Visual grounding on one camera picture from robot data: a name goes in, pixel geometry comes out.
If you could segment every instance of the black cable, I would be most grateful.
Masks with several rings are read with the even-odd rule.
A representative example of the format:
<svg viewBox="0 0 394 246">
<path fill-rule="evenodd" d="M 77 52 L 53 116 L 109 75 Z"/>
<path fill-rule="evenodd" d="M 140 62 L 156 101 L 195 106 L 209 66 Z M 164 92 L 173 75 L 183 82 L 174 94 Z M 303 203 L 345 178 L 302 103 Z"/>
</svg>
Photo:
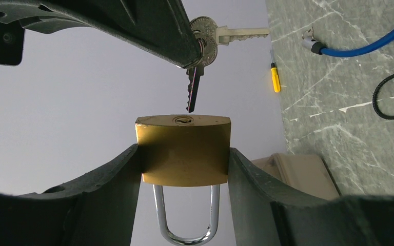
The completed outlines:
<svg viewBox="0 0 394 246">
<path fill-rule="evenodd" d="M 374 111 L 377 113 L 377 115 L 383 119 L 394 119 L 394 115 L 387 115 L 384 114 L 383 112 L 381 112 L 381 110 L 378 108 L 378 93 L 380 92 L 381 88 L 383 87 L 383 85 L 387 82 L 389 82 L 389 80 L 394 79 L 394 74 L 392 74 L 391 76 L 385 78 L 383 81 L 381 81 L 378 86 L 375 88 L 375 91 L 372 95 L 372 106 L 374 108 Z"/>
</svg>

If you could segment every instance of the brass padlock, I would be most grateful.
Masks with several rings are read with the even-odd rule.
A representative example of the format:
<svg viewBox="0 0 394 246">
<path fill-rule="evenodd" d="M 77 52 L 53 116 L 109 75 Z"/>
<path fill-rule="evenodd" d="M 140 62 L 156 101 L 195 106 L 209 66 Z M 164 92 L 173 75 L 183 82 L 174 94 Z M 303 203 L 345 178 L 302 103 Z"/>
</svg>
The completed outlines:
<svg viewBox="0 0 394 246">
<path fill-rule="evenodd" d="M 135 128 L 144 182 L 176 187 L 227 182 L 230 118 L 148 116 L 138 118 Z"/>
</svg>

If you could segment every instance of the padlock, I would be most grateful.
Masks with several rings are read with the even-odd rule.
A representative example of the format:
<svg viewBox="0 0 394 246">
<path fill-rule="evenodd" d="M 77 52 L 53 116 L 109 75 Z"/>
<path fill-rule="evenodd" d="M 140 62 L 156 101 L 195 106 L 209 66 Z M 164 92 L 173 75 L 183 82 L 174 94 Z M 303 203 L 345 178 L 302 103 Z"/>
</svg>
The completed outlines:
<svg viewBox="0 0 394 246">
<path fill-rule="evenodd" d="M 230 119 L 207 115 L 159 115 L 135 122 L 143 182 L 153 184 L 161 235 L 174 245 L 203 245 L 218 229 L 220 184 L 227 182 Z M 210 223 L 196 238 L 174 235 L 167 225 L 163 186 L 211 186 Z"/>
</svg>

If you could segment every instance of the gray marble countertop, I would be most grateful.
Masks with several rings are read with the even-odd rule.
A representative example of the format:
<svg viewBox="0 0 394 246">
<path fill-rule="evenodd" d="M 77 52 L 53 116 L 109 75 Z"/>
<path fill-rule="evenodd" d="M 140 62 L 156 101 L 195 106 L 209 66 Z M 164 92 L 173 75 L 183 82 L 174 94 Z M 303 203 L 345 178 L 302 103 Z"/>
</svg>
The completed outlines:
<svg viewBox="0 0 394 246">
<path fill-rule="evenodd" d="M 312 26 L 335 49 L 370 44 L 394 28 L 394 0 L 266 1 L 289 152 L 322 156 L 342 194 L 394 194 L 394 120 L 371 104 L 378 83 L 394 74 L 394 42 L 352 58 L 301 46 Z M 394 114 L 394 80 L 379 98 Z"/>
</svg>

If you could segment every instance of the key blade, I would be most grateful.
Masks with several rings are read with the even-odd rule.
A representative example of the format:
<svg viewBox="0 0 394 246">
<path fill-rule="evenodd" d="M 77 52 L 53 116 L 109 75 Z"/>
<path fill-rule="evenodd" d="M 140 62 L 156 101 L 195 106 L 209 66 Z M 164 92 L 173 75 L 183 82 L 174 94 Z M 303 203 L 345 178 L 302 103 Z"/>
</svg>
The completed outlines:
<svg viewBox="0 0 394 246">
<path fill-rule="evenodd" d="M 189 78 L 188 85 L 188 106 L 186 110 L 188 113 L 194 112 L 195 101 L 197 99 L 197 91 L 199 90 L 200 77 L 204 75 L 204 66 L 197 65 L 195 68 L 188 69 Z"/>
<path fill-rule="evenodd" d="M 215 31 L 215 41 L 218 45 L 229 45 L 234 40 L 246 40 L 253 37 L 266 37 L 268 28 L 228 29 L 227 26 L 218 27 Z"/>
</svg>

